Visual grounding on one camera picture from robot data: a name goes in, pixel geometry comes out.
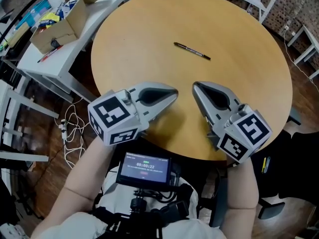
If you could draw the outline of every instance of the round wooden table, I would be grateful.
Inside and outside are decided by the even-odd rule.
[[[195,81],[226,86],[257,109],[273,131],[264,146],[283,129],[292,104],[292,81],[279,46],[256,19],[226,0],[131,0],[98,30],[91,64],[101,95],[143,81],[178,89],[175,103],[151,123],[147,139],[192,158],[225,159],[206,138],[208,125],[192,95]]]

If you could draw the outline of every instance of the forearm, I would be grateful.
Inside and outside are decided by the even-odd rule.
[[[251,159],[228,169],[228,207],[232,209],[256,208],[258,186]]]
[[[77,212],[88,212],[101,189],[111,157],[112,147],[95,138],[70,172],[48,217],[32,233],[37,238],[46,229],[64,222]]]
[[[228,210],[221,230],[227,239],[250,239],[259,193],[251,159],[228,169]]]
[[[94,200],[105,179],[112,152],[111,146],[105,146],[102,140],[96,137],[70,172],[64,188]]]

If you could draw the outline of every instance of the chair armrest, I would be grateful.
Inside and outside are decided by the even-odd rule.
[[[297,125],[301,125],[301,116],[300,116],[299,112],[293,107],[291,107],[291,109],[290,109],[290,113],[289,113],[289,117],[288,117],[287,122],[289,122],[291,120],[294,123],[296,123]]]
[[[269,204],[261,198],[259,199],[258,203],[262,206],[262,209],[260,210],[260,213],[258,215],[258,218],[261,220],[270,219],[278,215],[279,213],[281,213],[285,206],[284,202],[278,204]]]
[[[211,210],[211,216],[209,220],[209,226],[216,228],[222,225],[227,206],[227,177],[220,178],[218,183],[218,191],[214,198],[201,198],[199,205],[202,208]]]

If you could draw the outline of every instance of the small display screen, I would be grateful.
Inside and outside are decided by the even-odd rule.
[[[155,182],[166,182],[168,159],[127,152],[121,175]]]

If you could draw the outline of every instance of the white table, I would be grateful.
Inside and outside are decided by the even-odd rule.
[[[13,64],[10,66],[18,72],[32,77],[69,102],[73,100],[69,95],[71,91],[89,103],[92,102],[96,97],[69,73],[69,69],[105,18],[124,1],[126,0],[98,0],[94,4],[88,5],[89,16],[79,39],[65,44],[45,61],[39,63],[38,60],[43,57],[43,54],[31,43],[18,66],[14,67]]]
[[[59,114],[44,108],[38,104],[35,104],[30,99],[24,97],[20,93],[14,91],[12,86],[0,80],[0,136],[2,132],[14,134],[17,136],[22,136],[22,132],[15,131],[11,127],[2,127],[3,121],[5,118],[5,112],[9,103],[9,100],[15,100],[16,104],[20,106],[20,104],[26,105],[32,109],[35,109],[43,114],[49,115],[54,118],[59,118]],[[48,161],[48,156],[45,155],[32,155],[32,154],[24,154],[18,152],[7,152],[0,150],[0,158],[4,159],[13,159],[13,160],[24,160],[24,161]]]
[[[301,54],[297,59],[294,60],[294,64],[297,65],[302,59],[306,62],[308,59],[310,59],[316,52],[319,52],[319,43],[314,37],[313,34],[306,28],[306,26],[302,26],[300,30],[297,32],[297,34],[289,41],[287,46],[289,47],[296,41],[296,39],[301,35],[302,32],[305,32],[306,35],[308,36],[311,45],[308,47],[307,50],[303,54]],[[319,74],[319,70],[314,72],[313,74],[310,75],[310,79],[312,79],[314,76]]]

